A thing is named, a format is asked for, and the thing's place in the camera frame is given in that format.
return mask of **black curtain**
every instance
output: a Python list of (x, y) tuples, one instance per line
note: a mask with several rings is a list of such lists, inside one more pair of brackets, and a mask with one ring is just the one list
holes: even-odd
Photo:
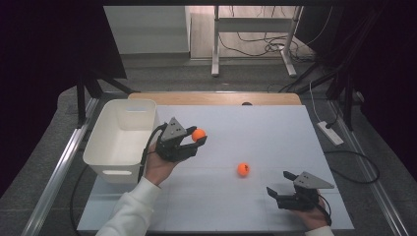
[(94, 77), (91, 69), (126, 78), (102, 6), (77, 1), (4, 2), (0, 3), (1, 195), (41, 139), (62, 91), (75, 86), (80, 77)]
[(417, 180), (417, 7), (389, 0), (355, 58), (362, 112)]

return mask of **white sleeve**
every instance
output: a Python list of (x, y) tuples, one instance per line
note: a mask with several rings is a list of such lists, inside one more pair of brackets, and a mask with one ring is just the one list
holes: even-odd
[(114, 207), (112, 217), (96, 235), (145, 235), (160, 189), (142, 177), (130, 193), (125, 193)]
[(306, 232), (306, 236), (334, 236), (329, 226), (324, 226)]

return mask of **black cable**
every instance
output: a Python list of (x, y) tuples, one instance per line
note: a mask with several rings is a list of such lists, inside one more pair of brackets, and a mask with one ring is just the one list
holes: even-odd
[(240, 52), (240, 53), (245, 54), (245, 55), (247, 55), (247, 56), (262, 56), (262, 55), (265, 55), (265, 54), (269, 53), (268, 51), (266, 51), (266, 52), (261, 53), (261, 54), (255, 54), (255, 55), (254, 55), (254, 54), (249, 54), (249, 53), (243, 52), (243, 51), (238, 50), (238, 49), (235, 49), (235, 48), (227, 47), (226, 45), (224, 45), (223, 41), (221, 40), (221, 36), (220, 36), (220, 35), (218, 36), (218, 39), (220, 39), (221, 44), (222, 44), (222, 45), (223, 45), (223, 47), (225, 47), (226, 49), (229, 49), (229, 50), (232, 50), (232, 51), (237, 51), (237, 52)]
[(355, 33), (362, 27), (362, 25), (364, 25), (365, 24), (365, 22), (366, 22), (366, 20), (367, 20), (367, 18), (366, 17), (364, 17), (359, 23), (358, 23), (358, 25), (352, 30), (352, 32), (348, 35), (348, 36), (346, 36), (344, 39), (343, 39), (343, 41), (339, 44), (339, 45), (337, 45), (332, 51), (330, 51), (330, 52), (328, 52), (328, 53), (326, 53), (325, 55), (318, 55), (319, 56), (319, 58), (318, 58), (318, 60), (319, 61), (321, 61), (321, 62), (326, 62), (326, 61), (328, 61), (328, 57), (331, 55), (331, 54), (333, 54), (333, 53), (336, 53), (336, 52), (338, 52), (341, 48), (343, 48), (343, 46), (344, 46), (344, 44), (346, 44), (348, 41), (349, 41), (349, 39), (353, 36), (353, 35), (355, 35)]
[(284, 17), (286, 17), (285, 16), (285, 13), (284, 13), (284, 10), (282, 9), (282, 6), (279, 6), (280, 8), (281, 8), (281, 13), (282, 13), (282, 15), (284, 16)]
[(264, 38), (257, 38), (257, 39), (245, 39), (245, 38), (242, 38), (240, 36), (239, 32), (237, 32), (237, 35), (239, 36), (239, 39), (240, 40), (246, 41), (246, 42), (264, 41), (266, 39), (268, 39), (268, 40), (270, 40), (270, 39), (276, 39), (276, 40), (278, 40), (278, 39), (285, 39), (286, 38), (286, 36), (277, 36), (277, 37), (264, 37)]
[(73, 226), (73, 230), (74, 230), (74, 232), (75, 232), (77, 235), (79, 235), (79, 236), (81, 236), (81, 234), (79, 233), (79, 231), (77, 231), (77, 224), (76, 224), (76, 220), (75, 220), (75, 218), (74, 218), (74, 196), (76, 195), (76, 191), (77, 191), (77, 188), (78, 188), (78, 186), (79, 186), (79, 184), (80, 184), (80, 180), (81, 180), (81, 178), (83, 177), (84, 172), (86, 172), (87, 167), (89, 167), (89, 166), (88, 166), (88, 165), (86, 165), (86, 166), (83, 168), (83, 171), (81, 172), (81, 174), (80, 174), (79, 178), (77, 179), (77, 182), (76, 182), (76, 185), (74, 186), (73, 193), (71, 194), (71, 200), (70, 200), (70, 218), (71, 218), (71, 225)]
[(376, 174), (377, 176), (373, 180), (371, 180), (371, 181), (359, 181), (359, 180), (352, 179), (352, 178), (342, 174), (338, 170), (335, 170), (333, 168), (330, 169), (332, 172), (338, 174), (342, 178), (344, 178), (346, 180), (349, 180), (349, 181), (351, 181), (353, 183), (356, 183), (356, 184), (373, 184), (380, 179), (380, 177), (381, 177), (380, 169), (378, 168), (377, 164), (375, 164), (374, 161), (372, 161), (368, 156), (366, 156), (362, 153), (356, 152), (356, 151), (351, 151), (351, 150), (328, 150), (328, 151), (324, 152), (324, 154), (332, 154), (332, 153), (352, 153), (352, 154), (359, 155), (359, 156), (363, 157), (364, 159), (366, 159), (369, 163), (371, 163), (371, 165), (374, 167), (374, 170), (377, 172), (377, 174)]
[(163, 123), (162, 125), (156, 127), (156, 129), (154, 129), (152, 131), (152, 133), (150, 134), (147, 145), (145, 146), (144, 152), (142, 153), (142, 159), (141, 159), (141, 164), (140, 164), (140, 167), (139, 167), (139, 174), (138, 174), (138, 183), (141, 180), (142, 176), (144, 175), (145, 163), (147, 162), (148, 155), (155, 152), (155, 151), (148, 152), (150, 142), (152, 142), (152, 139), (155, 136), (156, 132), (158, 132), (159, 130), (164, 130), (166, 128), (166, 126), (168, 126), (168, 124)]
[(325, 201), (326, 205), (328, 206), (328, 216), (331, 216), (331, 207), (330, 204), (328, 203), (328, 200), (325, 199), (325, 197), (323, 197), (322, 195), (319, 195), (320, 198), (323, 199), (323, 201)]
[(284, 43), (276, 43), (274, 42), (275, 40), (281, 40), (281, 39), (286, 39), (286, 36), (279, 36), (279, 37), (273, 37), (270, 41), (267, 41), (266, 38), (266, 34), (264, 37), (265, 42), (267, 43), (267, 45), (265, 46), (265, 51), (268, 52), (276, 52), (276, 51), (282, 51), (283, 47), (284, 47)]
[(271, 17), (273, 17), (273, 13), (275, 12), (275, 7), (276, 6), (273, 6), (273, 8), (272, 8), (272, 14), (270, 14)]
[(337, 109), (337, 112), (336, 112), (336, 118), (334, 118), (334, 121), (333, 121), (333, 122), (331, 122), (331, 123), (326, 124), (326, 128), (327, 128), (327, 129), (330, 129), (330, 128), (331, 128), (331, 126), (333, 126), (333, 125), (337, 122), (337, 119), (338, 119), (338, 114), (339, 114), (339, 110), (340, 110), (340, 109)]
[(296, 48), (295, 48), (295, 55), (293, 54), (292, 50), (288, 50), (289, 56), (291, 57), (291, 60), (296, 61), (296, 62), (316, 62), (316, 61), (318, 61), (316, 59), (302, 59), (302, 58), (300, 58), (298, 56), (298, 50), (300, 49), (300, 47), (303, 47), (303, 46), (299, 46), (298, 43), (296, 43), (295, 41), (292, 41), (292, 42), (296, 45)]
[(261, 13), (262, 13), (262, 11), (263, 11), (263, 8), (264, 8), (264, 7), (265, 7), (265, 6), (261, 6), (261, 11), (260, 11), (260, 13), (257, 15), (257, 17), (261, 15)]
[(285, 89), (286, 89), (286, 92), (289, 92), (289, 90), (293, 86), (299, 84), (302, 80), (304, 80), (304, 78), (306, 78), (308, 75), (310, 75), (310, 73), (312, 73), (318, 66), (319, 66), (319, 63), (318, 62), (314, 63), (302, 75), (300, 75), (295, 82), (290, 83), (290, 84), (284, 86), (278, 92), (283, 92)]
[(269, 88), (273, 87), (273, 86), (283, 86), (283, 85), (281, 85), (281, 84), (270, 84), (270, 85), (267, 86), (267, 93), (269, 93)]
[(232, 15), (232, 17), (234, 17), (234, 7), (233, 6), (229, 6), (229, 11), (230, 11), (230, 14)]
[(313, 204), (325, 217), (326, 219), (326, 223), (328, 224), (328, 226), (331, 226), (331, 210), (329, 210), (329, 212), (327, 212), (320, 204), (313, 202), (310, 198), (308, 198), (307, 196), (300, 194), (300, 193), (295, 193), (295, 195), (297, 197), (299, 197), (300, 199), (303, 199), (304, 201), (307, 201), (311, 204)]

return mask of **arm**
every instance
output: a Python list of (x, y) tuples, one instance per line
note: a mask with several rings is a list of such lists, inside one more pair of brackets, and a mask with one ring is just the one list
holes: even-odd
[(160, 193), (158, 185), (171, 174), (178, 162), (161, 159), (149, 147), (146, 173), (132, 192), (117, 202), (112, 217), (96, 235), (145, 235), (153, 213), (153, 204)]
[(97, 235), (145, 235), (160, 189), (146, 178), (117, 202), (112, 217)]
[[(323, 202), (322, 198), (319, 198), (319, 204), (322, 207), (325, 207), (325, 203)], [(326, 218), (322, 212), (320, 212), (316, 207), (307, 210), (291, 210), (294, 212), (301, 220), (304, 222), (306, 227), (310, 230), (306, 232), (306, 236), (333, 236), (328, 223), (326, 222)]]

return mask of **wall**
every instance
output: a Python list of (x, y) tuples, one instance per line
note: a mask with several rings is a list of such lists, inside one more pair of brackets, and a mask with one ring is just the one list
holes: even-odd
[(104, 7), (120, 54), (190, 51), (187, 6)]

